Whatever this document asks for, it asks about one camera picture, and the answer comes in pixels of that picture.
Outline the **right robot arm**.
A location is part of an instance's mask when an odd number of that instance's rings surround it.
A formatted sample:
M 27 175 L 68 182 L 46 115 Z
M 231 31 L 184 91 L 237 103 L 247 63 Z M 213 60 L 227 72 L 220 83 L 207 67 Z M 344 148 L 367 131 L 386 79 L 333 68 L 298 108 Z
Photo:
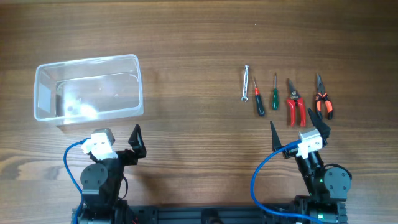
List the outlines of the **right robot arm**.
M 327 145 L 330 127 L 308 109 L 313 124 L 299 134 L 308 146 L 308 157 L 299 153 L 303 147 L 282 152 L 284 159 L 293 157 L 297 163 L 309 195 L 297 195 L 290 203 L 272 204 L 271 209 L 280 213 L 295 213 L 299 217 L 287 217 L 264 212 L 265 223 L 347 223 L 345 202 L 351 188 L 352 175 L 338 164 L 324 164 L 319 151 Z

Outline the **clear plastic container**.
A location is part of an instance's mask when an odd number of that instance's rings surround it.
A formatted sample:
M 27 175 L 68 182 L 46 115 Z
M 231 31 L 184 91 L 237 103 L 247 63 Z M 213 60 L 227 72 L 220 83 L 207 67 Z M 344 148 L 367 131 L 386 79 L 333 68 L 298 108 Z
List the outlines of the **clear plastic container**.
M 127 54 L 39 65 L 33 100 L 34 118 L 56 126 L 140 116 L 139 59 Z

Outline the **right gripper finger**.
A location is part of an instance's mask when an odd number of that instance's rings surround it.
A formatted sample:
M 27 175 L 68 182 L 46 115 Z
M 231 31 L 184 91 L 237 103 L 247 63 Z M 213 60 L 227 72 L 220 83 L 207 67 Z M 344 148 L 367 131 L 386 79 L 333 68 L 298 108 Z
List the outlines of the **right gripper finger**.
M 276 131 L 275 126 L 272 121 L 270 121 L 270 126 L 271 126 L 271 132 L 272 132 L 272 150 L 274 152 L 276 152 L 282 147 L 282 145 L 281 145 L 279 136 L 277 134 L 277 131 Z
M 316 127 L 323 139 L 329 138 L 331 128 L 320 119 L 311 108 L 307 109 L 308 115 L 314 127 Z

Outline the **black red screwdriver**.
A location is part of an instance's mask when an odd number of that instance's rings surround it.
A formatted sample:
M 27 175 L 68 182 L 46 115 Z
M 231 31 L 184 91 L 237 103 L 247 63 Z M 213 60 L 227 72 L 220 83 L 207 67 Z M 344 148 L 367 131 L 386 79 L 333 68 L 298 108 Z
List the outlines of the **black red screwdriver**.
M 264 105 L 262 102 L 262 96 L 261 96 L 260 91 L 256 84 L 255 77 L 253 77 L 253 82 L 254 82 L 254 94 L 255 94 L 255 100 L 256 100 L 256 106 L 257 106 L 257 113 L 260 117 L 263 117 L 263 116 L 265 116 L 265 109 L 264 109 Z

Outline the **small silver wrench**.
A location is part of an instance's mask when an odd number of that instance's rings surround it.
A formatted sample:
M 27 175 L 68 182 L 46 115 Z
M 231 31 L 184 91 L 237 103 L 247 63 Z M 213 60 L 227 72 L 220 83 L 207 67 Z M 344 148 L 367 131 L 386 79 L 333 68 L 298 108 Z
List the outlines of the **small silver wrench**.
M 249 65 L 244 66 L 244 79 L 243 79 L 243 95 L 241 97 L 241 101 L 247 102 L 248 97 L 247 97 L 247 92 L 248 92 L 248 68 Z

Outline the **green handled screwdriver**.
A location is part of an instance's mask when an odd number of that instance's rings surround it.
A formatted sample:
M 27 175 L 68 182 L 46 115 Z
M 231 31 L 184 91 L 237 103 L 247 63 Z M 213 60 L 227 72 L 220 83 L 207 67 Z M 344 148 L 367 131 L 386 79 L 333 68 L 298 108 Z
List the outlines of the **green handled screwdriver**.
M 277 74 L 274 74 L 274 89 L 273 89 L 273 98 L 272 98 L 272 109 L 277 110 L 279 107 L 279 94 L 277 89 Z

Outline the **red handled snips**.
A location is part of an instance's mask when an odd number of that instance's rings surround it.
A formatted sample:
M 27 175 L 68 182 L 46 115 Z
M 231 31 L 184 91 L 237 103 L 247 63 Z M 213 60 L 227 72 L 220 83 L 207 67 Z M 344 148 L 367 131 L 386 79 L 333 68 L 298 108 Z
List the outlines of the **red handled snips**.
M 297 91 L 296 87 L 294 87 L 294 84 L 291 79 L 287 79 L 288 83 L 288 88 L 289 88 L 289 97 L 287 98 L 287 105 L 289 107 L 290 111 L 290 125 L 294 126 L 296 123 L 296 108 L 299 110 L 299 115 L 300 115 L 300 126 L 305 127 L 307 124 L 307 119 L 306 119 L 306 112 L 305 112 L 305 102 L 299 92 Z

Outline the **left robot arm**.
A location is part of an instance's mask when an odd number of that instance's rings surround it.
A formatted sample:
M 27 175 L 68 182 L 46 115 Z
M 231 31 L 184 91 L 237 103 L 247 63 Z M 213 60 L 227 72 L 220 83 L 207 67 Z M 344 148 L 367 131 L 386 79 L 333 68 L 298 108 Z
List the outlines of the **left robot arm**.
M 147 155 L 140 126 L 135 125 L 129 137 L 130 149 L 115 151 L 114 142 L 111 130 L 105 128 L 95 130 L 78 143 L 93 163 L 80 175 L 81 202 L 73 212 L 72 223 L 139 223 L 138 216 L 119 193 L 122 182 L 128 183 L 124 168 L 136 165 Z

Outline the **orange black long-nose pliers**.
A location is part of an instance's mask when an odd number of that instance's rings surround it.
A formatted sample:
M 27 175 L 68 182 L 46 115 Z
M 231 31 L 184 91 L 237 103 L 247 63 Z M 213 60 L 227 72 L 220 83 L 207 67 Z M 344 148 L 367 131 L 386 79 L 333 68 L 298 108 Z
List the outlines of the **orange black long-nose pliers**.
M 322 115 L 322 102 L 324 102 L 327 109 L 327 119 L 333 119 L 333 105 L 328 96 L 328 93 L 325 91 L 325 87 L 321 76 L 317 74 L 317 94 L 315 95 L 315 109 L 317 116 L 320 119 L 323 119 Z

